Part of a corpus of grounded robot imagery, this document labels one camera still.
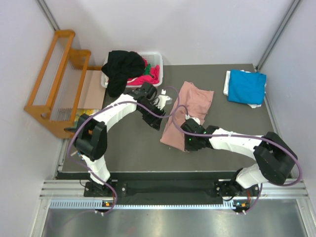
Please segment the pink t shirt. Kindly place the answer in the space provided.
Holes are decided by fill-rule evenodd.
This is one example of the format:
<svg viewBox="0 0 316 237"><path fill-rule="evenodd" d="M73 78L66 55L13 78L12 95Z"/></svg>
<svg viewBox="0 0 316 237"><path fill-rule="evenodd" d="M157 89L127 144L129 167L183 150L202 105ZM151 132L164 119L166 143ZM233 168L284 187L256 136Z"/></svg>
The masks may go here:
<svg viewBox="0 0 316 237"><path fill-rule="evenodd" d="M199 89L192 82L185 81L180 89L179 99L175 101L172 108L176 112L173 117L168 118L160 142L184 151L184 133L175 125L181 126L186 118L198 118L203 124L213 97L214 91Z"/></svg>

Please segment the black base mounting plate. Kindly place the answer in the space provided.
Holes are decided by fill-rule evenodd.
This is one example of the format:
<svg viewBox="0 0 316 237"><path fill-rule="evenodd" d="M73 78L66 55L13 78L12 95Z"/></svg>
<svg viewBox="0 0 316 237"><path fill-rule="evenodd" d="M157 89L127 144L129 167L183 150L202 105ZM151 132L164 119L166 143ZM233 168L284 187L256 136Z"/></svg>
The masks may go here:
<svg viewBox="0 0 316 237"><path fill-rule="evenodd" d="M234 173L215 172L113 172L108 184L121 205L221 204L231 197L249 200L258 185L246 191L229 187Z"/></svg>

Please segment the magenta t shirt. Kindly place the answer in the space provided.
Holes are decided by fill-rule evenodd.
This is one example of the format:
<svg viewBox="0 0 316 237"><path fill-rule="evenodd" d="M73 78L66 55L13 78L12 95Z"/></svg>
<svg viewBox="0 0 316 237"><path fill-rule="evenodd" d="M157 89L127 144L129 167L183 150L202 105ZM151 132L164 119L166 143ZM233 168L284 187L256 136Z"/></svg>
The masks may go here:
<svg viewBox="0 0 316 237"><path fill-rule="evenodd" d="M151 84L158 84L160 82L160 66L156 65L155 67L151 66L151 75L141 75L137 78L133 79L128 79L127 85L130 86L141 86L143 83L148 82Z"/></svg>

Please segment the black t shirt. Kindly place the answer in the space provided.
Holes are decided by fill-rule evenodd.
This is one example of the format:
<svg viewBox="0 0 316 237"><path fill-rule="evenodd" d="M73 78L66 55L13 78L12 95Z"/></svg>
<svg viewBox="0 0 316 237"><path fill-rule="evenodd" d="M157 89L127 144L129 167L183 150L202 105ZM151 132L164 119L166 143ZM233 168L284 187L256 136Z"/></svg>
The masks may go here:
<svg viewBox="0 0 316 237"><path fill-rule="evenodd" d="M125 91L128 79L140 77L144 73L145 62L134 51L113 50L109 52L108 61L101 71L108 77L108 95L115 98Z"/></svg>

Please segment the green t shirt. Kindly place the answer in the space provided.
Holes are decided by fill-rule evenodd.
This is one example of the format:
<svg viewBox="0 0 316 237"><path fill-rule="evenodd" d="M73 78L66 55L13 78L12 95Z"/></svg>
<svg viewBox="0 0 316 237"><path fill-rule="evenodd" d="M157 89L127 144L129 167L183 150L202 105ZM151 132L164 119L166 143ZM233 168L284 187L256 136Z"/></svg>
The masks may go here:
<svg viewBox="0 0 316 237"><path fill-rule="evenodd" d="M147 64L143 75L151 75L151 64Z"/></svg>

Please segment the bundle of marker pens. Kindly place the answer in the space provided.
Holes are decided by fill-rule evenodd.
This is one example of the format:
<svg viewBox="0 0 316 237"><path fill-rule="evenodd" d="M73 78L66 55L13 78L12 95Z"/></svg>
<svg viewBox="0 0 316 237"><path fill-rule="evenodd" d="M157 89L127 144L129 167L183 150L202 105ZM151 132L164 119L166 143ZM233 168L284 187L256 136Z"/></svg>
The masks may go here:
<svg viewBox="0 0 316 237"><path fill-rule="evenodd" d="M79 153L78 151L71 153L70 157L78 157L78 158L80 158L80 160L84 160L82 154Z"/></svg>

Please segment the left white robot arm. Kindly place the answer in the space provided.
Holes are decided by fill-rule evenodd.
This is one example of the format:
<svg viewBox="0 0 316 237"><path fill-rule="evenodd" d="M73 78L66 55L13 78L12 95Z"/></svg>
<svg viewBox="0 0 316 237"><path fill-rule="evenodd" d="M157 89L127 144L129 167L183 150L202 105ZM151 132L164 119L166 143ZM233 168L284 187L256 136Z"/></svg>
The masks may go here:
<svg viewBox="0 0 316 237"><path fill-rule="evenodd" d="M164 107L172 101L162 90L157 95L157 89L146 82L141 87L130 89L121 94L105 109L89 116L80 116L76 127L77 137L74 146L81 159L85 161L90 173L91 189L102 196L112 190L104 154L108 145L108 131L125 116L139 111L143 121L155 130L160 130L162 118L165 116Z"/></svg>

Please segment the orange wooden rack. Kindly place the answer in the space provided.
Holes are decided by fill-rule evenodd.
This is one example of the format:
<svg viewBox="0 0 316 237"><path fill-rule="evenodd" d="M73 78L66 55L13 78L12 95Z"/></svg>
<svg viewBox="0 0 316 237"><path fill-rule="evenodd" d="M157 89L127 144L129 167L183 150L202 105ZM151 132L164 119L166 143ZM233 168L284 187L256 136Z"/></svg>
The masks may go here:
<svg viewBox="0 0 316 237"><path fill-rule="evenodd" d="M91 51L75 49L73 30L57 30L24 110L54 136L69 139L78 109L92 81L100 83L101 66L89 63Z"/></svg>

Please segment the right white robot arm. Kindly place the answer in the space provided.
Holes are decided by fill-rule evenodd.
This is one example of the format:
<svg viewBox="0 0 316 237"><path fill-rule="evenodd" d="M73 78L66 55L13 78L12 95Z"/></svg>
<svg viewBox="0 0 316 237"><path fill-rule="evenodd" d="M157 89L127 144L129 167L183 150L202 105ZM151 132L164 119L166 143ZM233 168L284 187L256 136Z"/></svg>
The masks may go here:
<svg viewBox="0 0 316 237"><path fill-rule="evenodd" d="M254 165L239 169L229 182L217 186L218 194L224 197L243 195L262 183L283 185L298 159L274 132L264 136L242 135L217 126L204 128L197 118L186 119L181 129L184 131L185 151L210 148L255 160Z"/></svg>

